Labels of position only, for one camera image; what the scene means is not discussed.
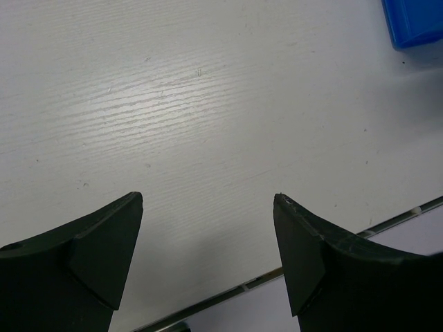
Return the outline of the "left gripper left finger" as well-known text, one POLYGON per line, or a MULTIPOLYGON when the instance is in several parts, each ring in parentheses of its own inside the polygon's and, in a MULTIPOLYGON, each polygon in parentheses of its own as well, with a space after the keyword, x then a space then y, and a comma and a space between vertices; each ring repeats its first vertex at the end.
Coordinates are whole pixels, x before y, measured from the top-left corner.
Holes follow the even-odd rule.
POLYGON ((2 331, 108 331, 143 216, 130 192, 84 217, 1 248, 2 331))

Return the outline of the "blue compartment tray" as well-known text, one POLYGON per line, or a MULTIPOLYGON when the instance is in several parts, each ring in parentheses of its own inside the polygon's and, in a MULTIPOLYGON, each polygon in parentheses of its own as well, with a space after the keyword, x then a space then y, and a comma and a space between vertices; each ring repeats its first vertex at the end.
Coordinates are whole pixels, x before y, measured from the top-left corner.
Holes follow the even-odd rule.
POLYGON ((442 40, 442 0, 383 0, 381 3, 396 49, 442 40))

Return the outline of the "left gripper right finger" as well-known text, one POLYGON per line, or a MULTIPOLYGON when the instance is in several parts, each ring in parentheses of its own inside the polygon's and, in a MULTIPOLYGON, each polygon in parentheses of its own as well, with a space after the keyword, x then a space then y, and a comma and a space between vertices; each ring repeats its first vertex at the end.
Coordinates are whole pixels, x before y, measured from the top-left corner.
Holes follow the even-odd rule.
POLYGON ((442 254, 369 241, 276 194, 273 220, 301 331, 441 331, 442 254))

